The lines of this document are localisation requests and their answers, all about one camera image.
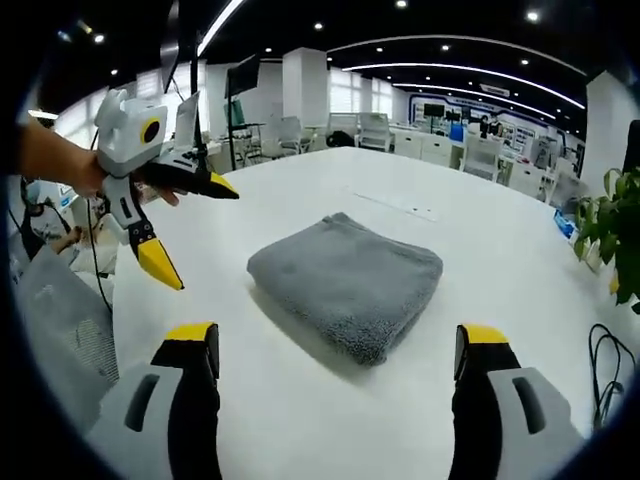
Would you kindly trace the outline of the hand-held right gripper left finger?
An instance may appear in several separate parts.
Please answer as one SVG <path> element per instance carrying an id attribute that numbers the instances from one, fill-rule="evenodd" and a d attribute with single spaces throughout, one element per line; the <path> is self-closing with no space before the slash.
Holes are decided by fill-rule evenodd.
<path id="1" fill-rule="evenodd" d="M 170 330 L 104 396 L 87 440 L 123 479 L 219 479 L 219 370 L 217 324 Z"/>

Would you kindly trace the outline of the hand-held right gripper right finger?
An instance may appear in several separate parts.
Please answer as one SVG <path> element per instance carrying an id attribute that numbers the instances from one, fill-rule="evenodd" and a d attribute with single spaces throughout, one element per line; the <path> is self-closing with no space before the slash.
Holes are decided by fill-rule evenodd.
<path id="1" fill-rule="evenodd" d="M 451 479 L 549 479 L 584 444 L 569 402 L 498 329 L 456 330 Z"/>

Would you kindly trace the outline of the person's left hand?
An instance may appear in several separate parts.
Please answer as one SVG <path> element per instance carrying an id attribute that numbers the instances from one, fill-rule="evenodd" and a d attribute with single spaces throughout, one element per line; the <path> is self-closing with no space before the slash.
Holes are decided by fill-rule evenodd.
<path id="1" fill-rule="evenodd" d="M 74 157 L 73 163 L 70 183 L 72 188 L 83 197 L 96 197 L 98 193 L 102 192 L 102 184 L 107 176 L 107 173 L 98 164 L 96 152 L 81 149 L 80 153 Z M 171 206 L 179 204 L 179 195 L 187 194 L 183 190 L 172 190 L 158 186 L 152 186 L 152 189 Z"/>

